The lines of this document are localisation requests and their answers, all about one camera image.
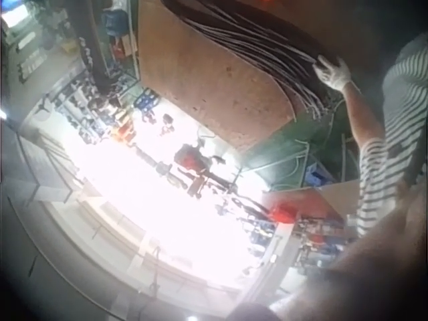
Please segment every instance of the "blue crate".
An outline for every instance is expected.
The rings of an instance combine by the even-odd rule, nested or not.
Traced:
[[[333,183],[317,163],[308,166],[306,169],[305,182],[312,187],[321,187]]]
[[[148,112],[152,110],[160,102],[159,95],[151,90],[146,88],[144,92],[134,101],[134,108],[137,108],[143,112]]]

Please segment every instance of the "bundle of cables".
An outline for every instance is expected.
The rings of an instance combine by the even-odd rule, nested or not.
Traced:
[[[286,96],[287,89],[295,92],[314,119],[329,111],[330,95],[312,65],[320,54],[336,58],[295,25],[236,0],[161,1],[189,27],[269,74]]]

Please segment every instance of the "striped shirt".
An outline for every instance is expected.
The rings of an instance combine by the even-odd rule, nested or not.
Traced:
[[[409,166],[427,119],[428,33],[407,44],[383,82],[385,139],[374,138],[360,151],[360,236],[395,207],[398,181]],[[418,181],[426,177],[427,162]]]

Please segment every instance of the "hand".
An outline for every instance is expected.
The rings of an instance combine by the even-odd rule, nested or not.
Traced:
[[[315,73],[327,86],[341,92],[345,85],[352,81],[349,68],[342,59],[339,58],[339,66],[330,63],[323,56],[319,56],[318,60],[323,68],[314,64]]]

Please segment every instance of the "cork board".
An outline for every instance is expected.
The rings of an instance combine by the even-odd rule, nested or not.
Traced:
[[[370,50],[367,46],[358,49],[352,45],[353,41],[364,39],[364,31],[347,23],[332,1],[243,0],[297,25],[344,57],[348,64],[365,65],[367,69]],[[338,24],[346,33],[337,30]],[[296,113],[302,110],[300,100],[292,93],[284,95],[267,74],[181,23],[159,0],[139,5],[138,55],[145,86],[238,151],[248,150],[292,121],[290,100]]]

